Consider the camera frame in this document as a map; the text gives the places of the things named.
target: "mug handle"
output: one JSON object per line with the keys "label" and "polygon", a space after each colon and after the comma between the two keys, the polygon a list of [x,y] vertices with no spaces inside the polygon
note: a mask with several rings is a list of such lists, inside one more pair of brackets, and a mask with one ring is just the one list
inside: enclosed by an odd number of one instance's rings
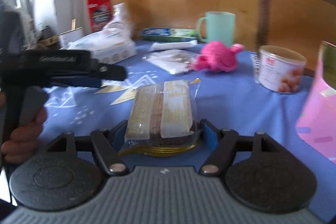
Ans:
{"label": "mug handle", "polygon": [[208,42],[207,39],[203,39],[201,37],[201,31],[200,31],[200,26],[202,24],[202,21],[205,20],[205,19],[207,19],[207,18],[206,17],[199,18],[199,20],[197,21],[197,27],[196,27],[196,29],[198,31],[197,36],[198,36],[199,40],[201,40],[202,42]]}

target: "finger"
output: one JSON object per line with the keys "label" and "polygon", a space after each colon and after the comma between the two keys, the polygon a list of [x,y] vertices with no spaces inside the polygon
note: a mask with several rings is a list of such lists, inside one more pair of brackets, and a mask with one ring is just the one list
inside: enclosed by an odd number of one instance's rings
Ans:
{"label": "finger", "polygon": [[5,155],[20,155],[34,152],[38,147],[38,141],[31,142],[14,142],[9,140],[2,144],[1,152]]}
{"label": "finger", "polygon": [[6,103],[6,94],[4,92],[0,92],[0,106],[4,106]]}
{"label": "finger", "polygon": [[28,152],[25,154],[20,155],[7,155],[5,157],[5,161],[13,163],[13,164],[20,164],[28,160],[34,155],[34,152]]}
{"label": "finger", "polygon": [[38,124],[43,124],[47,119],[47,111],[44,107],[42,107],[39,112],[37,112],[35,117],[35,122]]}
{"label": "finger", "polygon": [[42,130],[43,126],[41,124],[30,122],[25,126],[14,129],[10,138],[15,142],[30,142],[36,140],[40,136]]}

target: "mint green mug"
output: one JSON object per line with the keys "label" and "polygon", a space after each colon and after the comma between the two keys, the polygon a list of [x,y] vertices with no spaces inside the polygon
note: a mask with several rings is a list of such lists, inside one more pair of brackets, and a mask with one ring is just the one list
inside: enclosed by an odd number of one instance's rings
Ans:
{"label": "mint green mug", "polygon": [[[206,39],[200,34],[200,26],[206,20]],[[230,47],[233,44],[236,15],[228,12],[205,12],[197,22],[198,37],[203,42],[221,41]]]}

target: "white tissue pack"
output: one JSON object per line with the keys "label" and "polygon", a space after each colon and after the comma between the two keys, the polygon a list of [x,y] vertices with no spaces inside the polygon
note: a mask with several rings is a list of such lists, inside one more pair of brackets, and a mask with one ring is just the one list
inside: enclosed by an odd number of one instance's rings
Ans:
{"label": "white tissue pack", "polygon": [[69,50],[87,50],[99,62],[114,64],[137,54],[134,41],[119,28],[106,29],[71,42]]}

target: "blue tablecloth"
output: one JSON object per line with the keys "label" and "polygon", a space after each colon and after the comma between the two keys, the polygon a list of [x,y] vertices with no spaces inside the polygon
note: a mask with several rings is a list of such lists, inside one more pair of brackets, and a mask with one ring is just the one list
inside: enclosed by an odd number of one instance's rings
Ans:
{"label": "blue tablecloth", "polygon": [[[127,68],[129,81],[141,77],[155,82],[167,80],[201,79],[196,97],[199,118],[208,119],[217,128],[231,128],[241,135],[252,136],[265,131],[305,163],[318,179],[318,189],[310,210],[325,221],[336,214],[336,166],[323,157],[295,132],[298,119],[307,98],[312,78],[304,76],[301,90],[294,95],[272,92],[255,83],[250,52],[238,54],[239,65],[232,73],[208,71],[170,75],[166,71],[142,60],[150,42],[137,42],[138,55],[119,63]],[[199,52],[202,45],[192,49]],[[110,105],[123,92],[95,94],[95,88],[52,88],[47,103],[48,120],[41,140],[50,141],[62,132],[76,136],[88,135],[98,128],[111,129],[123,119],[128,119],[133,100]],[[134,165],[192,165],[198,169],[209,155],[204,147],[196,148],[181,156],[154,158],[145,155],[124,157],[128,166]],[[246,152],[238,158],[247,157]]]}

